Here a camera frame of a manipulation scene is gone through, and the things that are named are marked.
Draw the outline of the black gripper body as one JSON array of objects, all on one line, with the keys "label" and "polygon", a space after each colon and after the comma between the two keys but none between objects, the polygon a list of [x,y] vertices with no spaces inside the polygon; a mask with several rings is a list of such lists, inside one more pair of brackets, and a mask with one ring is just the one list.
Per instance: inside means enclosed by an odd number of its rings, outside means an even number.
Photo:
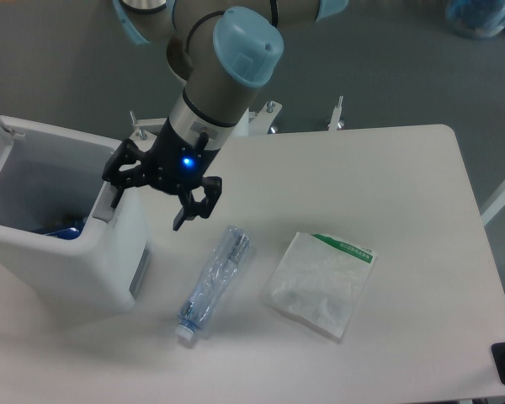
[{"label": "black gripper body", "polygon": [[209,117],[188,95],[180,95],[148,151],[151,186],[166,194],[198,188],[235,126]]}]

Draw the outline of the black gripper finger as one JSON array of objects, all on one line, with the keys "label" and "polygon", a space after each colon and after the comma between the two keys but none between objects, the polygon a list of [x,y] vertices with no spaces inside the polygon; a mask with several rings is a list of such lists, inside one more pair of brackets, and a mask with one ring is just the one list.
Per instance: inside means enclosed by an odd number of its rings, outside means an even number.
[{"label": "black gripper finger", "polygon": [[150,151],[141,150],[131,139],[123,140],[105,163],[102,179],[116,188],[111,202],[115,209],[126,189],[153,185],[154,159]]},{"label": "black gripper finger", "polygon": [[[203,189],[204,198],[197,201],[193,191]],[[181,210],[173,220],[173,230],[178,231],[185,221],[192,221],[196,217],[208,219],[222,195],[222,178],[217,176],[202,177],[198,181],[179,183],[177,196]]]}]

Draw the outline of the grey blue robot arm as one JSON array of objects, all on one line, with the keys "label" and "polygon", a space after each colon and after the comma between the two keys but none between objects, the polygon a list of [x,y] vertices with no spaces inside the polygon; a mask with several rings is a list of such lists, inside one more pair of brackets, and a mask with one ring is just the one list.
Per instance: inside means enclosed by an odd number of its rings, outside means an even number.
[{"label": "grey blue robot arm", "polygon": [[167,62],[183,91],[151,148],[124,140],[106,162],[103,180],[117,206],[130,188],[175,195],[179,228],[208,218],[222,180],[207,169],[265,86],[284,52],[283,27],[341,13],[344,1],[116,1],[133,41],[167,40]]}]

